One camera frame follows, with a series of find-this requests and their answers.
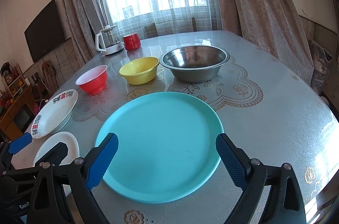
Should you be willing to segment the turquoise round plate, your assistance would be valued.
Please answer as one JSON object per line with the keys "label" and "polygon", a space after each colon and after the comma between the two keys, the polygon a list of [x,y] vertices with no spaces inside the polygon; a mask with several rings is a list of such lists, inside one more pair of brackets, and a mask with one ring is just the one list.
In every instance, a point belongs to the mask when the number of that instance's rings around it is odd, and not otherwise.
{"label": "turquoise round plate", "polygon": [[215,141],[224,128],[204,101],[177,92],[147,94],[127,102],[102,125],[118,149],[103,180],[116,193],[149,204],[190,195],[220,163]]}

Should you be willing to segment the stainless steel bowl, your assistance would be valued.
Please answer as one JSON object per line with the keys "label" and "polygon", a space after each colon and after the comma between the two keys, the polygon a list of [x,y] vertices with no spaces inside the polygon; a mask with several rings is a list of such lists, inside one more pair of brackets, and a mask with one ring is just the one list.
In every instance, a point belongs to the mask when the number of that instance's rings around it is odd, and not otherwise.
{"label": "stainless steel bowl", "polygon": [[167,52],[159,62],[180,81],[202,83],[216,77],[229,59],[229,53],[218,47],[192,45]]}

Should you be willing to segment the white glass kettle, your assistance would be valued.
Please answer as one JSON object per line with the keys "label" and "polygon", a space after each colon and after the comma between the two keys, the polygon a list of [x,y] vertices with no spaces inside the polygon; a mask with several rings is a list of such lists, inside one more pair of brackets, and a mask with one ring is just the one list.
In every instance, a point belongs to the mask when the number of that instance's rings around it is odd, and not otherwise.
{"label": "white glass kettle", "polygon": [[117,25],[107,25],[96,34],[95,49],[104,55],[115,54],[124,49]]}

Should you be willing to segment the lace table mat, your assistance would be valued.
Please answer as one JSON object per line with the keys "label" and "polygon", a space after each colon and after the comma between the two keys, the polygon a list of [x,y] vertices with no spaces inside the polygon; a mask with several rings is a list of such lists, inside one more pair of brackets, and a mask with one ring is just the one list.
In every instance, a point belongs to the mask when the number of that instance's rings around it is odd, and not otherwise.
{"label": "lace table mat", "polygon": [[109,77],[102,91],[94,95],[79,91],[78,102],[72,113],[74,121],[82,122],[91,118],[104,121],[125,103],[143,95],[163,91],[192,95],[209,104],[215,111],[225,106],[255,106],[264,98],[260,86],[248,78],[246,69],[236,64],[233,57],[214,78],[202,83],[181,82],[168,69],[158,66],[154,79],[135,86],[118,75],[118,68],[113,63],[108,66]]}

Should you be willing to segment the black wall television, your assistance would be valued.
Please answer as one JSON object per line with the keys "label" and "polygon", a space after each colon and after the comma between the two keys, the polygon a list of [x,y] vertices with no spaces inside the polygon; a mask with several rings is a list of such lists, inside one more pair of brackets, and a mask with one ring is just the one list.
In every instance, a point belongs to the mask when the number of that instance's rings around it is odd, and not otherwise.
{"label": "black wall television", "polygon": [[35,17],[24,35],[34,63],[65,42],[55,0],[51,0]]}

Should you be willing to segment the wooden folding chair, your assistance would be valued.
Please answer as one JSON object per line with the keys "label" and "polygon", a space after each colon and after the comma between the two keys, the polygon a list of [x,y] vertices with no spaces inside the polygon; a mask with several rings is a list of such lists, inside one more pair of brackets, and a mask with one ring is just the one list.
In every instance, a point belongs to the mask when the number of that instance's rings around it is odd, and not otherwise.
{"label": "wooden folding chair", "polygon": [[46,61],[42,64],[41,69],[43,72],[44,82],[45,82],[45,85],[47,86],[47,89],[49,90],[51,94],[54,94],[59,88],[59,85],[56,79],[55,68],[49,61]]}

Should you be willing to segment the white rose plate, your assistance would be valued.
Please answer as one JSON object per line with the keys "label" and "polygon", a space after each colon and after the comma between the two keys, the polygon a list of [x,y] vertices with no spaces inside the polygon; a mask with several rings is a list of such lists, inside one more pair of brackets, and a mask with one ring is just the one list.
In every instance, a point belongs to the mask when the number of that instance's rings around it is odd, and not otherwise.
{"label": "white rose plate", "polygon": [[79,157],[79,144],[75,136],[70,132],[59,132],[42,144],[35,156],[33,166],[39,169],[47,163],[55,167],[66,166]]}

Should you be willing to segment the right brown curtain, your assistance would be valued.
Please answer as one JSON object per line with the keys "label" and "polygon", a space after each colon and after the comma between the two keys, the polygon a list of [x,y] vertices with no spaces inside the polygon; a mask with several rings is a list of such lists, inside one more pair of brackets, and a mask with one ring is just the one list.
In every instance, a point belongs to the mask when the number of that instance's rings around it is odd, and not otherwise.
{"label": "right brown curtain", "polygon": [[292,0],[218,0],[221,24],[278,58],[307,84],[314,66]]}

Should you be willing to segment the red mug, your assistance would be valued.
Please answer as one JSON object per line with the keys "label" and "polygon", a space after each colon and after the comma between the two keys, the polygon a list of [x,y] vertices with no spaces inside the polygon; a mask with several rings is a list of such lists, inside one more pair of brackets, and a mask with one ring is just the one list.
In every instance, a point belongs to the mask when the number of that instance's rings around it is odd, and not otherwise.
{"label": "red mug", "polygon": [[127,51],[134,51],[141,47],[141,41],[137,33],[124,36],[123,42]]}

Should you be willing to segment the white patterned deep plate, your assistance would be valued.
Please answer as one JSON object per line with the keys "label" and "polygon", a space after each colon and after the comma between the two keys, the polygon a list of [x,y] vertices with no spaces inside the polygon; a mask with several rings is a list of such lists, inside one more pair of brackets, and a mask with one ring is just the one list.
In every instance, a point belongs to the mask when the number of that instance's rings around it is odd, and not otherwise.
{"label": "white patterned deep plate", "polygon": [[33,120],[32,138],[43,138],[50,133],[59,132],[70,120],[77,100],[78,92],[75,89],[63,91],[50,99]]}

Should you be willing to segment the yellow plastic bowl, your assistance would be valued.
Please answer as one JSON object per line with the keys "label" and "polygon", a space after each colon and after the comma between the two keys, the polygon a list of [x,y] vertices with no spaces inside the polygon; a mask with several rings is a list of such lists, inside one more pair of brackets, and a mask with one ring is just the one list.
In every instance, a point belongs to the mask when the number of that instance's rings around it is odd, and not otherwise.
{"label": "yellow plastic bowl", "polygon": [[158,65],[158,58],[138,58],[123,65],[119,70],[119,74],[131,85],[142,85],[156,77]]}

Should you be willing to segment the wooden cabinet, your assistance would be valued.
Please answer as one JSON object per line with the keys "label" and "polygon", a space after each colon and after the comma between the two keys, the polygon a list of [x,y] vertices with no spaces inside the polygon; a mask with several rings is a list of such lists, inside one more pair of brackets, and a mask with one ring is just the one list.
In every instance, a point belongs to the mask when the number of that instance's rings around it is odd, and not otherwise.
{"label": "wooden cabinet", "polygon": [[8,108],[1,115],[1,134],[6,141],[14,141],[22,136],[36,116],[32,88],[25,82],[19,65],[12,68],[12,74],[10,83],[1,77],[10,98]]}

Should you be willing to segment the red plastic bowl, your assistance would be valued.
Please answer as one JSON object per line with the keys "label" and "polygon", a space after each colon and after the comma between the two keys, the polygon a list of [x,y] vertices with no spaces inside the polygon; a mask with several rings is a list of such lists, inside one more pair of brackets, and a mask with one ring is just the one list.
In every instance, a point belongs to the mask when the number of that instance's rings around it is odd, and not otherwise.
{"label": "red plastic bowl", "polygon": [[75,82],[88,95],[101,92],[107,85],[107,65],[99,65],[81,75]]}

